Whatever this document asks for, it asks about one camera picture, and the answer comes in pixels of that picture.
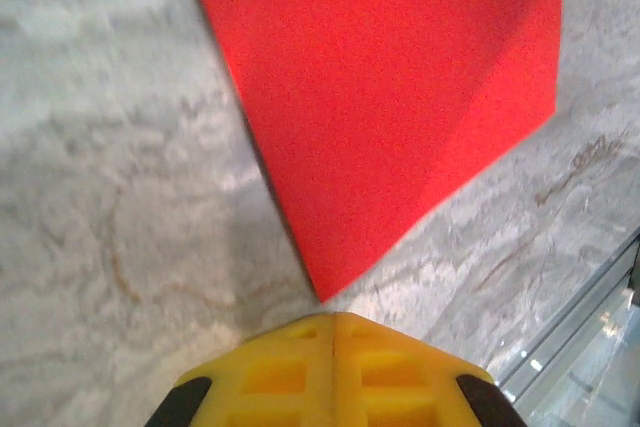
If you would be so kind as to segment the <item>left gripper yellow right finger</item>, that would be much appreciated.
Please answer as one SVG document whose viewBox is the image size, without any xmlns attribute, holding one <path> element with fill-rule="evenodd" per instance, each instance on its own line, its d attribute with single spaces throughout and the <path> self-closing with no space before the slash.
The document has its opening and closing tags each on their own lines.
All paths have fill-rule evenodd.
<svg viewBox="0 0 640 427">
<path fill-rule="evenodd" d="M 334 315 L 336 426 L 523 426 L 483 368 L 351 313 Z"/>
</svg>

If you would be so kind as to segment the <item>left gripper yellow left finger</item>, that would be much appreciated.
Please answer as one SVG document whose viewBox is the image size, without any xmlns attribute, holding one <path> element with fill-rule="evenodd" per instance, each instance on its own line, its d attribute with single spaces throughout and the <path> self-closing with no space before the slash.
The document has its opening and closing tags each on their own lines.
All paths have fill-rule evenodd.
<svg viewBox="0 0 640 427">
<path fill-rule="evenodd" d="M 334 316 L 307 316 L 182 374 L 149 426 L 332 426 Z"/>
</svg>

